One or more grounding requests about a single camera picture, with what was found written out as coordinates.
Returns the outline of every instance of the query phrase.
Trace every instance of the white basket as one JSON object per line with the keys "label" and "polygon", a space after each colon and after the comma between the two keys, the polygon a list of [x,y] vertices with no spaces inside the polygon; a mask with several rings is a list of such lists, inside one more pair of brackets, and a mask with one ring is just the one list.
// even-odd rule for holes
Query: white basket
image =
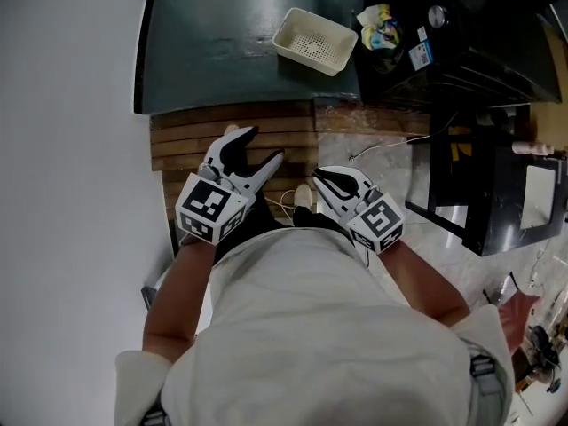
{"label": "white basket", "polygon": [[326,75],[336,75],[345,69],[357,39],[357,33],[343,25],[291,8],[272,44],[282,57]]}

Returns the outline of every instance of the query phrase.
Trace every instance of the yellow object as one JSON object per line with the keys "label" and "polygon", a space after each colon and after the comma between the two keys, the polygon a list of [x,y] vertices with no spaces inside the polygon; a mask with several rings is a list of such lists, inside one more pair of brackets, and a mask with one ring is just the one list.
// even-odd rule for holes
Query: yellow object
{"label": "yellow object", "polygon": [[[471,134],[471,129],[470,128],[464,128],[463,126],[456,126],[455,128],[451,128],[448,131],[448,134],[450,136],[459,136],[459,135],[463,135],[463,134]],[[458,148],[466,156],[471,156],[471,144],[457,144],[457,143],[452,142],[452,144],[450,144],[450,147],[452,149],[452,161],[453,162],[457,162],[457,161],[460,160]]]}

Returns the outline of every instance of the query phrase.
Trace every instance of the shoe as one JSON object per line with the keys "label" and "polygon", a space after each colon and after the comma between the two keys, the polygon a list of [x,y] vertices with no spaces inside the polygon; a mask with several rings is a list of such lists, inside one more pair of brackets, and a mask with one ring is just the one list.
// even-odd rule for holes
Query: shoe
{"label": "shoe", "polygon": [[298,186],[294,192],[294,206],[306,207],[309,211],[312,211],[312,204],[313,194],[310,187],[307,184]]}
{"label": "shoe", "polygon": [[227,126],[227,127],[225,128],[225,134],[224,134],[224,136],[226,136],[227,134],[232,133],[233,131],[240,130],[240,129],[241,129],[240,126],[238,126],[238,125],[236,125],[236,124],[230,124],[229,126]]}

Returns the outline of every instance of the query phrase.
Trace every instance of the dark green tabletop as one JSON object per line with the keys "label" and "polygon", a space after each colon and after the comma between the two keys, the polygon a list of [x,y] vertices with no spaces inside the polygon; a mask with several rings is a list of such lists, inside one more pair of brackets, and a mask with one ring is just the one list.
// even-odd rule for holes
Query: dark green tabletop
{"label": "dark green tabletop", "polygon": [[155,0],[142,112],[252,101],[359,99],[353,58],[335,77],[276,55],[272,36],[291,7],[347,27],[363,0]]}

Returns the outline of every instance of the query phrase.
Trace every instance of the person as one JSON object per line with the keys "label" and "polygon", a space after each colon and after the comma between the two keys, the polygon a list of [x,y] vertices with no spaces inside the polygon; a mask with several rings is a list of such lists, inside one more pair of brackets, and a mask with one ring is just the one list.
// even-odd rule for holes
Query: person
{"label": "person", "polygon": [[[396,302],[339,225],[312,213],[309,186],[295,205],[286,227],[259,194],[217,248],[184,242],[142,351],[116,358],[115,424],[503,424],[513,370],[496,308],[471,312],[402,241],[379,256],[410,307]],[[195,336],[209,282],[212,320]],[[479,357],[490,390],[472,375]]]}

